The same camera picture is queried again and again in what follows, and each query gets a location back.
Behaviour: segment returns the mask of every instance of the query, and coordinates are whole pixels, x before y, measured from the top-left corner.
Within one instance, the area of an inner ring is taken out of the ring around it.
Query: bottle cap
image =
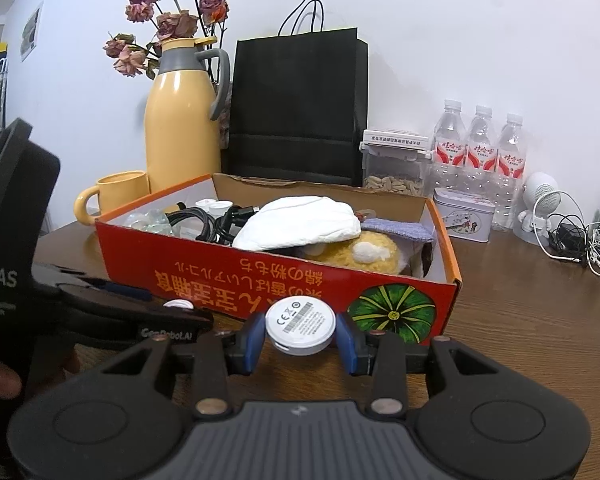
[[[462,103],[460,101],[453,101],[453,99],[445,99],[445,108],[451,108],[459,112],[462,109]]]
[[[522,116],[516,114],[507,114],[507,123],[514,123],[522,126]]]
[[[317,354],[331,341],[336,315],[324,301],[291,296],[271,305],[265,315],[273,345],[289,355]]]
[[[220,218],[224,213],[229,211],[229,208],[233,205],[233,202],[229,200],[217,200],[212,204],[209,204],[209,214],[213,218]]]
[[[211,204],[216,203],[218,200],[216,200],[215,198],[203,198],[202,200],[198,200],[196,202],[196,207],[199,207],[200,209],[202,209],[205,212],[209,212],[209,206]]]
[[[490,118],[491,117],[491,108],[489,108],[488,106],[477,105],[475,107],[475,113],[476,113],[476,115],[483,115],[485,117]]]

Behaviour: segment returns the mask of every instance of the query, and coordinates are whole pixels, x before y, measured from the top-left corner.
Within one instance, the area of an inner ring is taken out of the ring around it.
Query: white puck sensor
[[[324,301],[291,296],[271,305],[265,316],[273,345],[290,355],[312,355],[325,348],[336,330],[336,315]]]
[[[186,308],[187,310],[193,310],[193,303],[187,300],[171,300],[167,301],[164,306]]]

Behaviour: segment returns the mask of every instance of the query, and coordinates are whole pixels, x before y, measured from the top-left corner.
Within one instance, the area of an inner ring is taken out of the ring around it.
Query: white wall
[[[153,27],[127,22],[125,0],[44,0],[38,47],[20,63],[20,33],[40,1],[16,0],[8,14],[8,119],[30,121],[33,139],[61,158],[50,206],[61,226],[98,177],[144,167],[150,81],[118,75],[100,48],[107,31],[146,42]],[[300,2],[228,1],[231,55],[238,39],[275,34]],[[323,2],[327,28],[358,26],[369,44],[370,126],[429,134],[445,98],[463,102],[466,123],[476,104],[493,107],[498,129],[507,112],[522,114],[528,171],[555,176],[587,217],[600,206],[600,0]]]

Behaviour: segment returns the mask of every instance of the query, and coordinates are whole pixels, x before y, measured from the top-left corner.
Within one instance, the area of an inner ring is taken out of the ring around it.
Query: gray thermos handle
[[[205,59],[211,59],[212,57],[217,57],[220,62],[220,86],[218,88],[218,95],[216,96],[216,100],[211,103],[211,108],[209,110],[209,119],[215,121],[222,112],[222,107],[224,106],[226,95],[229,91],[231,67],[229,65],[229,55],[221,48],[211,48],[209,50],[202,50],[196,53],[196,59],[200,63],[202,63]]]

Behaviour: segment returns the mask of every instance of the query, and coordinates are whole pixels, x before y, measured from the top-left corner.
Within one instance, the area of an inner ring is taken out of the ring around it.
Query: blue gripper pad
[[[351,375],[358,369],[358,356],[354,344],[353,334],[347,326],[343,314],[336,316],[336,344],[340,353],[340,360],[347,374]]]
[[[265,338],[264,314],[252,314],[251,317],[253,324],[247,332],[247,343],[244,349],[244,369],[249,374],[253,373],[258,364]]]

